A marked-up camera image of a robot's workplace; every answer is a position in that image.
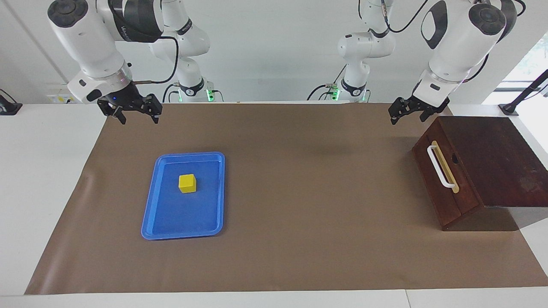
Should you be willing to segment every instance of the wooden cabinet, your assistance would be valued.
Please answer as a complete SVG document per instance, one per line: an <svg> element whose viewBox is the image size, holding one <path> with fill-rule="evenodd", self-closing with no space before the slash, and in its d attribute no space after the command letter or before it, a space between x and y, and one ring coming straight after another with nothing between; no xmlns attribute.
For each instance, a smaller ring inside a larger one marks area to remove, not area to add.
<svg viewBox="0 0 548 308"><path fill-rule="evenodd" d="M548 218L548 171L508 118L438 117L413 147L443 230Z"/></svg>

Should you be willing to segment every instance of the brown mat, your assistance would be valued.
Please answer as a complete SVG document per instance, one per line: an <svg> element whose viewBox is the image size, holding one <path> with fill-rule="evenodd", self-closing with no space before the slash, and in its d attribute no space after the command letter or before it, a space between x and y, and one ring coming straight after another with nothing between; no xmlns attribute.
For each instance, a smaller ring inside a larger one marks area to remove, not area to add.
<svg viewBox="0 0 548 308"><path fill-rule="evenodd" d="M387 105L166 105L103 128L26 294L548 285L518 232L442 232ZM156 158L221 151L225 226L150 242Z"/></svg>

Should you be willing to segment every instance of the yellow block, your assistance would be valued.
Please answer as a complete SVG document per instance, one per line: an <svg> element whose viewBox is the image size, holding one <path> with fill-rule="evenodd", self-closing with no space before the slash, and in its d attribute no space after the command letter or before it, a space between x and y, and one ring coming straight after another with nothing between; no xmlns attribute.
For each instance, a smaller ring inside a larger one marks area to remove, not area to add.
<svg viewBox="0 0 548 308"><path fill-rule="evenodd" d="M179 176L179 189L182 193L196 192L196 178L193 174Z"/></svg>

